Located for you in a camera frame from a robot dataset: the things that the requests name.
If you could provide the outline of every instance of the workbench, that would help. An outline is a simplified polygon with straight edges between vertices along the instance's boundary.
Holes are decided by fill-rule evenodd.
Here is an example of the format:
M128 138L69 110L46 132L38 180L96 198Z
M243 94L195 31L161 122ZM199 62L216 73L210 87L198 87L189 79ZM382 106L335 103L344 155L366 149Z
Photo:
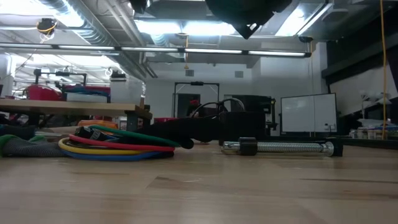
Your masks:
M150 125L152 114L137 105L127 103L83 103L44 100L0 100L0 111L29 115L29 124L38 125L41 114L127 116L127 130L135 131L138 118Z
M140 162L0 159L2 223L398 223L398 151L227 156L217 142Z

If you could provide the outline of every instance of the resistance band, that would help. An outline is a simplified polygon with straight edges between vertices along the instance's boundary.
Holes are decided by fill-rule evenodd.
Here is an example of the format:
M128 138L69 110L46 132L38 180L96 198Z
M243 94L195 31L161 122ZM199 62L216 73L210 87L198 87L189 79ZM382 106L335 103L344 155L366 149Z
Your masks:
M143 151L133 151L133 150L85 149L80 147L72 147L65 144L65 142L67 142L68 140L69 138L63 138L58 142L60 148L68 152L89 154L89 155L138 155L143 153Z
M69 135L69 139L73 141L77 141L80 143L91 144L94 146L106 146L114 149L126 149L126 150L137 150L137 151L158 151L158 152L172 152L174 151L173 147L165 147L165 146L146 146L146 145L133 145L133 144L121 144L115 142L107 142L107 141L97 141L92 139L81 138L78 136L74 136L72 134Z
M85 159L85 160L94 160L94 161L139 161L143 159L150 159L151 157L165 153L165 152L147 152L135 156L103 156L103 155L79 154L66 150L62 150L62 152L65 153L65 155L73 157L75 159Z
M172 146L172 147L180 147L180 144L175 141L171 141L171 140L163 139L163 138L159 138L159 137L154 137L154 136L149 136L146 134L139 134L139 133L133 133L130 131L123 131L123 130L118 130L118 129L113 129L113 128L107 128L107 127L100 126L100 125L91 125L90 128L95 128L95 129L98 129L101 131L107 131L107 132L118 134L121 136L138 138L138 139L152 141L152 142L160 142L160 143L164 143L169 146Z

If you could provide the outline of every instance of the green resistance band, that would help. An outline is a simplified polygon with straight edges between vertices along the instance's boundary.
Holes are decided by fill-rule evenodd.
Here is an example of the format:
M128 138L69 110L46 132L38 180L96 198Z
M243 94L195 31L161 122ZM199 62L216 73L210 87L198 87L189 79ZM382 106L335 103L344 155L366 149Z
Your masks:
M167 144L168 146L180 147L180 144L175 141L171 141L168 139L162 139L162 138L158 138L158 137L154 137L154 136L149 136L146 134L139 134L139 133L134 133L134 132L130 132L130 131L123 131L123 130L118 130L118 129L113 129L113 128L107 128L107 127L100 126L100 125L91 125L90 128L98 129L101 131L107 131L110 133L118 134L120 136L138 138L138 139L142 139L142 140L146 140L146 141L160 142L160 143Z

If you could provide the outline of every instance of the metal spring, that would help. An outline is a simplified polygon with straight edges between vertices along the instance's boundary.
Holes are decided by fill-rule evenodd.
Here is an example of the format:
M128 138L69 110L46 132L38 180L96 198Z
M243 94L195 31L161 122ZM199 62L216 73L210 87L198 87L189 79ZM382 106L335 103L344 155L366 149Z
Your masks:
M259 152L322 152L323 147L317 143L292 142L259 142Z

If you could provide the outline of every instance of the whiteboard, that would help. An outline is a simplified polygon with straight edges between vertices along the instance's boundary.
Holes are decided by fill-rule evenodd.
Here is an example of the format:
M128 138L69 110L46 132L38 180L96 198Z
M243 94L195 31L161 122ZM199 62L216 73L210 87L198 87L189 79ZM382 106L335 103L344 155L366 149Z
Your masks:
M336 95L281 99L282 132L336 132Z

